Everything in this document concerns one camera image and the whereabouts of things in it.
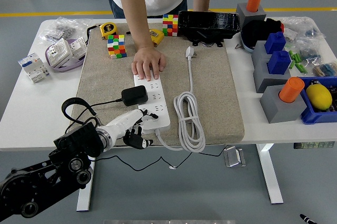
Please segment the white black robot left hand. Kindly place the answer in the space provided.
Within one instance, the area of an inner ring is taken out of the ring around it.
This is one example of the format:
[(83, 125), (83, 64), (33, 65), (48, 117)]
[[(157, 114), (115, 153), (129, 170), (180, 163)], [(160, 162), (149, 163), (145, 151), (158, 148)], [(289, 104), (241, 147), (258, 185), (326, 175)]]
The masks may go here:
[(158, 115), (147, 109), (135, 109), (119, 115), (107, 125), (98, 126), (96, 131), (102, 140), (103, 150), (110, 150), (115, 146), (117, 139), (123, 139), (129, 147), (140, 150), (153, 144), (153, 140), (142, 138), (142, 118), (145, 116), (150, 116), (153, 120), (158, 119)]

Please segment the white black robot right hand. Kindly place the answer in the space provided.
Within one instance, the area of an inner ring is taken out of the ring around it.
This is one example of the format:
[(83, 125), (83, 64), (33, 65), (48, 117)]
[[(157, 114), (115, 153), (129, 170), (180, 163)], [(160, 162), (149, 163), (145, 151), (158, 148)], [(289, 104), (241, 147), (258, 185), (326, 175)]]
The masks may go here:
[(307, 224), (317, 224), (315, 221), (313, 221), (312, 219), (310, 219), (304, 214), (300, 214), (300, 218)]

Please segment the person's right hand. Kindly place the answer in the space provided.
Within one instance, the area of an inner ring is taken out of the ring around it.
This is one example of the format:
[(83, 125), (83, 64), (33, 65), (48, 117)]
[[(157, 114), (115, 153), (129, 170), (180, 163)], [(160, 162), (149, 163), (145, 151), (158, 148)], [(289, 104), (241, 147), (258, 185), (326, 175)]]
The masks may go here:
[(140, 79), (150, 81), (152, 75), (155, 80), (163, 72), (167, 64), (166, 56), (150, 44), (140, 47), (135, 53), (134, 60), (131, 64), (132, 73), (138, 75)]

